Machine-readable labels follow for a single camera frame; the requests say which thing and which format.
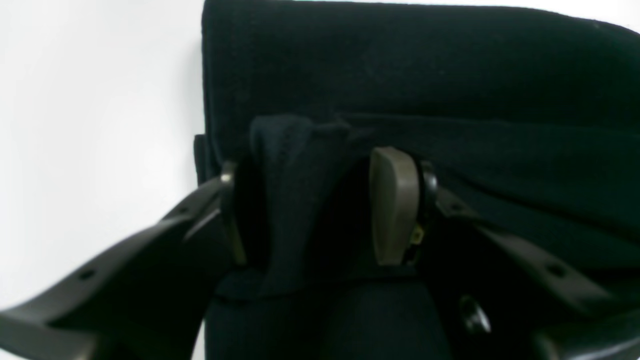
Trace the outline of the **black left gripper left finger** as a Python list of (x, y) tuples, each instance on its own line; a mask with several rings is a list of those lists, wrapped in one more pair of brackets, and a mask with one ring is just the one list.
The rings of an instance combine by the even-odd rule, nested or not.
[(239, 165), (38, 296), (1, 312), (2, 350), (28, 360), (189, 360), (218, 282), (248, 258)]

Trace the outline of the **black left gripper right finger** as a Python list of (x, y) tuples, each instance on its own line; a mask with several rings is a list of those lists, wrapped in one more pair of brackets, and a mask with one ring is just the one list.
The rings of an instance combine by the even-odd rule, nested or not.
[(429, 161), (374, 148), (369, 198), (378, 265), (414, 268), (456, 360), (639, 358), (638, 305), (483, 219)]

